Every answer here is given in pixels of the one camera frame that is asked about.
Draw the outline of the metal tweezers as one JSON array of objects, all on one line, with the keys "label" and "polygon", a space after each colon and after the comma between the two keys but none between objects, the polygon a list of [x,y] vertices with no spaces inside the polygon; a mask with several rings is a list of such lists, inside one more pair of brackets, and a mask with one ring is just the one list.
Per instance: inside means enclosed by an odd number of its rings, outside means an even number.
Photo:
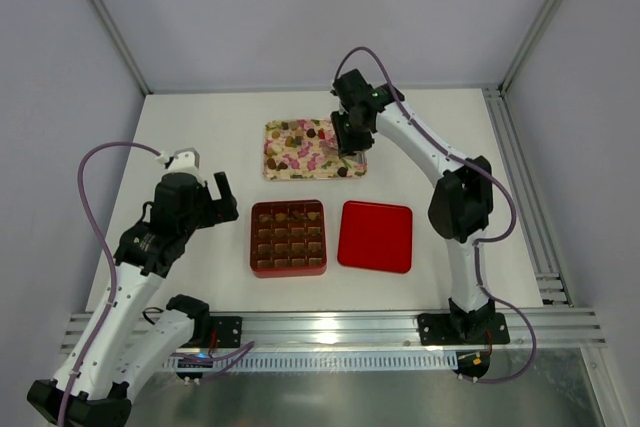
[{"label": "metal tweezers", "polygon": [[367,158],[364,152],[356,152],[355,154],[344,154],[339,150],[337,142],[334,139],[322,140],[320,142],[322,155],[326,160],[345,161],[354,165],[366,165]]}]

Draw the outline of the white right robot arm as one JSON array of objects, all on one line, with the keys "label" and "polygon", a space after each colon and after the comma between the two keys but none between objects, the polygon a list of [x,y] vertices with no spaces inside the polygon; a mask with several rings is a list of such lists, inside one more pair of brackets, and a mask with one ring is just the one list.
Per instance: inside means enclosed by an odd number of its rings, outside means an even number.
[{"label": "white right robot arm", "polygon": [[339,151],[352,154],[383,136],[426,175],[434,191],[427,209],[434,231],[448,249],[452,290],[445,335],[455,343],[482,339],[495,315],[495,302],[483,291],[483,248],[475,242],[486,233],[493,211],[491,181],[476,171],[491,165],[482,156],[464,158],[417,116],[404,96],[389,85],[353,86],[336,82],[331,94],[340,108],[331,113]]}]

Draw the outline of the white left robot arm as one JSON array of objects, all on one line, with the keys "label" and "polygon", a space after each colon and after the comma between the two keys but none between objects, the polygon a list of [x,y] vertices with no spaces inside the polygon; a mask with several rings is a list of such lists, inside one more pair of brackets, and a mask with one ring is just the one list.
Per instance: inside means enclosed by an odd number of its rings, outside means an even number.
[{"label": "white left robot arm", "polygon": [[120,239],[114,279],[65,363],[50,379],[37,380],[27,400],[56,426],[123,426],[140,391],[171,354],[204,342],[211,330],[206,302],[179,294],[137,341],[130,336],[143,309],[184,254],[193,234],[237,220],[227,177],[214,175],[220,197],[183,171],[157,184],[149,219]]}]

